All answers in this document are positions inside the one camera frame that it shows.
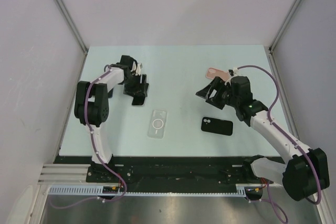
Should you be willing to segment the white-edged black smartphone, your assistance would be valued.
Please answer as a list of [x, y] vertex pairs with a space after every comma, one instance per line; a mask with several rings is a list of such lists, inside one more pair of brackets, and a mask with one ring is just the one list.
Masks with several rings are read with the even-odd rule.
[[132, 100], [132, 106], [142, 106], [145, 103], [146, 96], [135, 95]]

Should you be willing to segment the aluminium frame post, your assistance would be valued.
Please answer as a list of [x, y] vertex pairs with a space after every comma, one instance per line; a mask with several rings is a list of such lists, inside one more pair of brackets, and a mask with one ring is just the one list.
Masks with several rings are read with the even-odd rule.
[[300, 5], [302, 4], [303, 0], [294, 0], [294, 2], [291, 4], [285, 19], [281, 23], [280, 28], [278, 29], [274, 39], [272, 40], [271, 44], [268, 46], [268, 50], [271, 54], [274, 53], [278, 43], [280, 42], [281, 38], [285, 34], [288, 26], [290, 25], [291, 21], [293, 20], [296, 12], [298, 11]]
[[85, 42], [64, 2], [64, 0], [54, 0], [58, 10], [60, 11], [61, 16], [63, 17], [66, 25], [70, 29], [72, 35], [75, 38], [76, 43], [80, 47], [83, 54], [86, 56], [88, 52], [88, 47], [85, 45]]

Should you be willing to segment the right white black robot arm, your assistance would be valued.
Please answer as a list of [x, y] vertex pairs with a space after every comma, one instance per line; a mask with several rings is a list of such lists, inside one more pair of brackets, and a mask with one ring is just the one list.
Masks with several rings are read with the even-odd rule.
[[226, 105], [234, 108], [238, 119], [262, 135], [284, 161], [281, 164], [263, 156], [253, 157], [242, 169], [245, 181], [254, 183], [262, 177], [281, 184], [295, 201], [316, 194], [314, 204], [320, 203], [322, 191], [330, 186], [326, 153], [283, 130], [271, 116], [270, 108], [253, 98], [247, 77], [233, 77], [229, 82], [215, 77], [196, 96], [218, 109]]

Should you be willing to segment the right aluminium frame post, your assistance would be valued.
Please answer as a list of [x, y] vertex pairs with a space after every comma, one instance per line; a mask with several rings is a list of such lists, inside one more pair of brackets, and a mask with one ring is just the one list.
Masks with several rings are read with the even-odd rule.
[[281, 38], [285, 34], [288, 26], [290, 25], [291, 21], [293, 20], [296, 12], [298, 11], [300, 5], [302, 4], [303, 0], [294, 0], [294, 2], [291, 4], [285, 19], [281, 23], [280, 28], [278, 29], [274, 39], [272, 40], [271, 44], [268, 46], [268, 50], [271, 54], [274, 53], [278, 43], [280, 42]]

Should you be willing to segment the black phone case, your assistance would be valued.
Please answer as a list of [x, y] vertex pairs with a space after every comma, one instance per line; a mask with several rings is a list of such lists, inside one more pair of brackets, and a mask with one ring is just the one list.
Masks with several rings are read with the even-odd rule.
[[231, 136], [233, 134], [233, 122], [217, 118], [203, 117], [201, 130], [207, 133]]

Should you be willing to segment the left aluminium frame post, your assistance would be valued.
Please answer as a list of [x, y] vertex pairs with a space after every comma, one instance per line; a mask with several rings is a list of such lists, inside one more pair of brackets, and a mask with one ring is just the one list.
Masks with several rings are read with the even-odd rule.
[[70, 29], [72, 35], [75, 38], [76, 43], [80, 47], [83, 54], [86, 56], [88, 52], [88, 47], [85, 45], [85, 42], [64, 2], [64, 0], [54, 0], [58, 10], [60, 11], [61, 16], [63, 17], [66, 25]]

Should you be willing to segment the blue-edged black smartphone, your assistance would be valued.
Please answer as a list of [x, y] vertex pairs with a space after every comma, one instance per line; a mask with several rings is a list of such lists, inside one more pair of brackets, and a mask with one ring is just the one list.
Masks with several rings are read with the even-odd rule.
[[108, 92], [108, 98], [112, 98], [113, 97], [113, 89], [111, 89], [109, 92]]

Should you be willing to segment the clear magsafe phone case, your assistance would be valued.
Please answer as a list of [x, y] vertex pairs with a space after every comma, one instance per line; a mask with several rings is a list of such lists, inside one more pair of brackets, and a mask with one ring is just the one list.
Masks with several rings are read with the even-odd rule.
[[162, 139], [166, 126], [167, 112], [164, 110], [154, 110], [151, 116], [148, 137]]

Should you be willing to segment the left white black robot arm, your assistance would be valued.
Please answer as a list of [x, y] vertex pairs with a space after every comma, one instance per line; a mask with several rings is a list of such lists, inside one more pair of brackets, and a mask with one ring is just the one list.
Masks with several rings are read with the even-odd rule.
[[77, 83], [74, 115], [89, 132], [92, 161], [103, 164], [97, 174], [105, 182], [112, 181], [116, 175], [116, 169], [108, 164], [112, 151], [103, 133], [103, 125], [109, 116], [109, 99], [113, 96], [115, 86], [123, 85], [123, 94], [133, 98], [133, 106], [144, 105], [149, 84], [141, 69], [141, 63], [131, 56], [122, 55], [119, 62], [106, 65], [103, 74], [94, 80]]

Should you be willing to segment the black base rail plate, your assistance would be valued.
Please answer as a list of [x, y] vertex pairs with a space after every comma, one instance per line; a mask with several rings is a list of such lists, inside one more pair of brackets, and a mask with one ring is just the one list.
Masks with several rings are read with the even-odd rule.
[[261, 195], [266, 179], [255, 177], [247, 167], [252, 157], [114, 157], [108, 168], [85, 156], [57, 156], [56, 164], [86, 164], [87, 183], [128, 189], [178, 192], [219, 192], [242, 186], [249, 194]]

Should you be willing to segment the pink phone case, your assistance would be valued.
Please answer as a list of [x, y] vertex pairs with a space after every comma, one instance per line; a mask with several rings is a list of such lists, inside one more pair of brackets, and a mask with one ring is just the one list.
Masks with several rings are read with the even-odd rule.
[[227, 71], [222, 71], [215, 68], [208, 68], [205, 77], [210, 80], [213, 80], [215, 77], [220, 77], [222, 80], [227, 81], [231, 77], [231, 75]]

